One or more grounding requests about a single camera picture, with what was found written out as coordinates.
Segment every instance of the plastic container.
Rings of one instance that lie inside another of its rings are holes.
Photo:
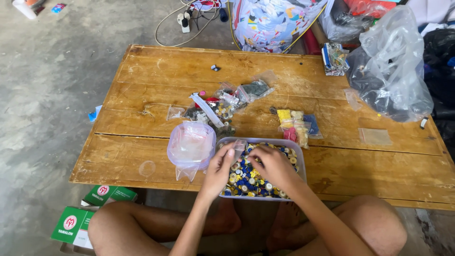
[[[307,182],[307,173],[305,170],[305,161],[303,160],[303,152],[302,149],[293,141],[288,140],[288,139],[277,139],[277,138],[240,138],[240,137],[226,137],[220,139],[218,141],[216,148],[219,147],[220,144],[222,143],[229,143],[229,142],[234,142],[237,139],[242,139],[246,140],[248,143],[269,143],[277,146],[285,146],[288,148],[292,148],[295,151],[295,154],[297,155],[297,166],[298,166],[298,175],[305,181]],[[291,199],[284,199],[284,198],[274,198],[274,197],[252,197],[252,196],[233,196],[233,195],[221,195],[221,197],[226,197],[226,198],[234,198],[234,199],[249,199],[249,200],[261,200],[261,201],[292,201]]]
[[[183,127],[183,123],[182,124],[179,124],[177,125],[171,132],[171,136],[169,138],[169,143],[167,144],[167,158],[169,158],[169,161],[171,161],[171,163],[173,163],[175,166],[182,166],[182,165],[186,165],[186,164],[194,164],[194,162],[189,162],[189,161],[181,161],[181,160],[178,160],[176,158],[173,158],[172,154],[170,153],[170,149],[171,149],[171,146],[172,146],[172,141],[174,139],[174,136],[176,135],[176,132],[177,130],[179,130],[181,127]],[[207,124],[204,124],[204,127],[207,129],[207,130],[211,130],[213,131],[213,128],[210,127],[209,125]],[[207,169],[208,167],[208,163],[210,162],[210,159],[212,159],[212,157],[215,155],[215,143],[217,142],[217,136],[215,134],[215,132],[213,132],[213,148],[212,150],[210,151],[210,157],[207,158],[205,161],[201,162],[200,165],[199,165],[199,170],[202,170],[202,169]]]
[[[16,7],[25,16],[27,16],[27,18],[31,20],[36,18],[36,13],[27,5],[24,0],[14,0],[13,6]]]

